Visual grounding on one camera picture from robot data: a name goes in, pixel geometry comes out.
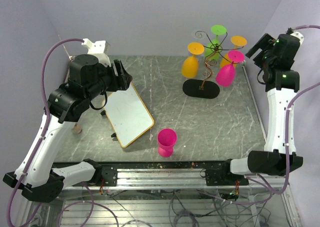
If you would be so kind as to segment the pink wine glass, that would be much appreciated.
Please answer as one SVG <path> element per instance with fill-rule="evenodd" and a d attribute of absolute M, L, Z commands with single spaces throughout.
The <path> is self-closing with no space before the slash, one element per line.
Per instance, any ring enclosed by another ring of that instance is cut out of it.
<path fill-rule="evenodd" d="M 177 133 L 171 128 L 162 129 L 157 135 L 158 153 L 164 158 L 170 157 L 178 140 Z"/>
<path fill-rule="evenodd" d="M 236 76 L 236 69 L 234 65 L 241 63 L 245 60 L 245 55 L 238 50 L 230 50 L 227 53 L 230 60 L 229 64 L 223 66 L 216 75 L 216 82 L 222 87 L 229 87 Z"/>

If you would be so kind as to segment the pink wine glass front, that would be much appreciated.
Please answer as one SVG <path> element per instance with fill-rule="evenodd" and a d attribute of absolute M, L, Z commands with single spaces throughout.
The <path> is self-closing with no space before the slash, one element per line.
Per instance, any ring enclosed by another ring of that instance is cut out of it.
<path fill-rule="evenodd" d="M 177 133 L 171 128 L 162 129 L 157 135 L 158 153 L 164 158 L 170 157 L 178 140 Z"/>

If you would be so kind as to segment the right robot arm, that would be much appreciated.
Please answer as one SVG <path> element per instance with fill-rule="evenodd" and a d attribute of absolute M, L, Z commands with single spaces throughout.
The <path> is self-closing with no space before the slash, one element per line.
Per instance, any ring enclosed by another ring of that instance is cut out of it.
<path fill-rule="evenodd" d="M 252 150 L 244 158 L 214 161 L 200 175 L 207 186 L 248 185 L 246 176 L 256 174 L 287 177 L 302 166 L 293 130 L 293 100 L 300 90 L 300 75 L 291 67 L 303 41 L 304 36 L 294 30 L 277 38 L 266 33 L 245 54 L 263 72 L 269 108 L 264 149 Z"/>

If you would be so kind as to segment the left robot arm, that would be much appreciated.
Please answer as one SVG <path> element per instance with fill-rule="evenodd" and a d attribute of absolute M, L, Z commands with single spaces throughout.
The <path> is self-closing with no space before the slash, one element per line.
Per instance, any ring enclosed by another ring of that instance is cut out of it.
<path fill-rule="evenodd" d="M 48 97 L 49 110 L 42 117 L 38 137 L 26 159 L 16 171 L 4 175 L 10 187 L 17 186 L 27 200 L 52 202 L 67 187 L 86 182 L 91 186 L 102 180 L 103 167 L 89 158 L 63 168 L 52 165 L 68 131 L 81 115 L 94 109 L 92 100 L 108 92 L 125 91 L 133 77 L 121 60 L 107 64 L 91 54 L 81 54 L 69 63 L 69 77 Z"/>

